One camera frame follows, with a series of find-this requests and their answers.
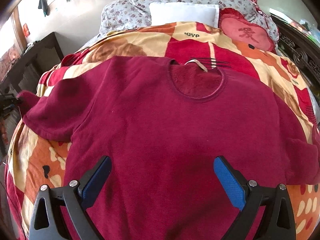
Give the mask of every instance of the bed sheet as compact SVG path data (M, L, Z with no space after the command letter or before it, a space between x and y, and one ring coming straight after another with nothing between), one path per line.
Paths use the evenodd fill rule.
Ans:
M207 55L196 54L199 46L206 49ZM190 57L218 59L217 48L219 51L220 48L231 51L235 58L247 59L246 73L257 73L260 81L269 86L292 109L301 123L308 143L311 144L312 134L318 136L316 120L306 84L293 62L288 58L233 41L220 29L195 22L177 22L111 33L90 48L66 56L59 65L44 73L37 87L37 95L48 96L59 80L77 77L115 55L166 56L184 64L189 60L181 57L181 54L186 54L185 50L188 50ZM6 186L10 198L19 209L19 217L15 219L22 220L26 235L40 186L63 185L70 145L71 142L45 140L22 121L14 132L9 147ZM288 185L288 191L295 215L297 240L306 240L320 214L318 185Z

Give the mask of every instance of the chinese character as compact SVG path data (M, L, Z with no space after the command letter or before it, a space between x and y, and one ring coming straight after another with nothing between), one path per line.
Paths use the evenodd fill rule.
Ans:
M255 34L255 32L251 28L241 28L241 29L238 29L238 31L244 32L244 34L239 35L239 37L243 38L245 36L246 38L250 38L251 40L259 43L252 37L252 35Z

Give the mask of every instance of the window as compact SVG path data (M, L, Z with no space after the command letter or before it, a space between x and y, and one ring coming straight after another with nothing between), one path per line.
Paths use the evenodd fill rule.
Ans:
M11 18L9 18L0 30L0 57L2 57L13 46L14 39L15 34Z

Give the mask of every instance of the clothing tag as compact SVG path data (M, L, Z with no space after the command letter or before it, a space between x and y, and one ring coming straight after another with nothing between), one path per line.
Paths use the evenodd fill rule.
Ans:
M189 60L188 62L185 63L185 65L190 62L196 63L204 72L208 72L208 69L204 65L202 65L199 60L196 60L196 59Z

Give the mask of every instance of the white pillow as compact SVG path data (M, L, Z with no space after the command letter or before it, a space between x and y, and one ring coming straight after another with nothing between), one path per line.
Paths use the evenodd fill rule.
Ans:
M151 25L173 22L200 22L218 27L219 5L188 2L150 3Z

